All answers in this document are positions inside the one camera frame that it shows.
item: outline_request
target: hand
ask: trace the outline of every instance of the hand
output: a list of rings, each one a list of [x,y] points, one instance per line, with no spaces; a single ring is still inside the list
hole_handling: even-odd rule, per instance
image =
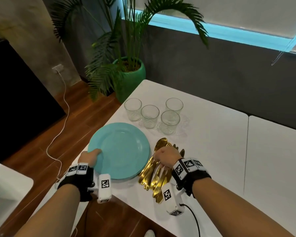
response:
[[[164,146],[160,148],[154,153],[153,157],[156,160],[160,160],[161,164],[170,168],[182,158],[179,151],[172,146]]]
[[[83,151],[78,159],[78,163],[88,163],[88,166],[94,167],[97,162],[98,154],[101,152],[101,149],[95,149],[91,152]]]

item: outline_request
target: wrist strap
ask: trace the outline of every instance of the wrist strap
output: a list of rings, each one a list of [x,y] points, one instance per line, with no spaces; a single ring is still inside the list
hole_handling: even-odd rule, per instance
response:
[[[92,200],[91,193],[93,191],[89,191],[88,187],[92,186],[93,172],[94,169],[89,167],[87,163],[71,165],[66,177],[59,183],[57,189],[65,184],[72,184],[79,189],[81,202],[90,201]]]
[[[173,166],[172,176],[177,189],[184,188],[188,196],[193,194],[192,186],[198,179],[211,178],[205,167],[197,159],[182,158]]]

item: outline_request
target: palm plant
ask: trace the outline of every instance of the palm plant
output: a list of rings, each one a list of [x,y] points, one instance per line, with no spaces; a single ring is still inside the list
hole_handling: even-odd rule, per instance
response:
[[[152,17],[163,10],[173,9],[185,14],[195,25],[201,41],[208,47],[207,31],[202,25],[203,15],[192,4],[183,0],[148,0],[144,10],[138,14],[135,9],[136,0],[122,0],[125,24],[122,28],[121,10],[117,8],[116,18],[113,20],[111,9],[116,0],[95,0],[110,31],[105,31],[99,21],[83,5],[82,0],[57,0],[51,5],[51,18],[54,24],[54,33],[59,41],[67,37],[68,27],[76,16],[83,11],[89,14],[103,31],[92,45],[93,56],[86,66],[86,75],[89,83],[89,94],[93,100],[98,92],[106,94],[110,87],[116,89],[124,78],[123,73],[138,70],[141,63],[139,54],[144,32]],[[121,46],[123,43],[126,59],[122,59]]]

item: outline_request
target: blue light strip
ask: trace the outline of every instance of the blue light strip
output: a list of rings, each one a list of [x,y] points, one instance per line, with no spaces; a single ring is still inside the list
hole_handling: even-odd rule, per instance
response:
[[[119,0],[119,7],[122,10],[122,18],[125,19],[122,0]],[[136,13],[138,14],[141,12],[142,11],[140,10],[136,10]],[[193,22],[185,18],[155,14],[149,25],[198,34]],[[238,42],[285,52],[290,52],[296,45],[296,36],[293,39],[290,39],[209,23],[204,23],[203,25],[208,31],[208,35],[210,37],[226,41]]]

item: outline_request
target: wall outlet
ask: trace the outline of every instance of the wall outlet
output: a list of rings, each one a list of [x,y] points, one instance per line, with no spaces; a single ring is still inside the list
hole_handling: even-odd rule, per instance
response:
[[[57,66],[54,66],[52,70],[54,73],[62,72],[64,70],[64,66],[62,64],[59,64]]]

